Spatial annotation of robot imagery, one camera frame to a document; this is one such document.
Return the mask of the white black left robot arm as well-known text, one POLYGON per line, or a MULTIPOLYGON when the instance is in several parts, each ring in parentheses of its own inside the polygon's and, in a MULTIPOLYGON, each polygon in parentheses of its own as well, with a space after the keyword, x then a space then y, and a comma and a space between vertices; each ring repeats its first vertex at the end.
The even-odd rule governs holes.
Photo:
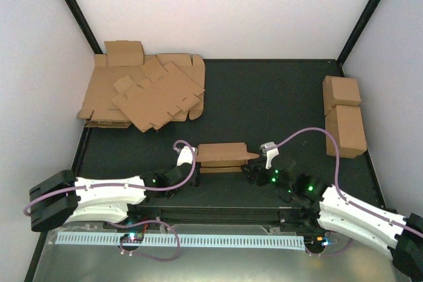
POLYGON ((197 177, 197 164, 183 162, 170 170, 147 172, 126 179, 93 180, 62 170, 29 191, 23 213, 31 230, 45 232, 66 223, 121 222, 136 228, 142 213, 138 205, 152 197, 170 197, 197 177))

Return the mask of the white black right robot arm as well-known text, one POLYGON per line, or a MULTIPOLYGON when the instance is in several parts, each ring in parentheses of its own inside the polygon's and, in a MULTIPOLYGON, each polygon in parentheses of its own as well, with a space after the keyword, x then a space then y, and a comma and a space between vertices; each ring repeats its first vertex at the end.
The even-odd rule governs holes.
POLYGON ((422 280, 422 217, 404 216, 365 203, 335 185, 304 173, 267 167, 250 161, 241 171, 251 184, 276 187, 281 199, 301 206, 304 229, 337 232, 387 256, 394 267, 415 281, 422 280))

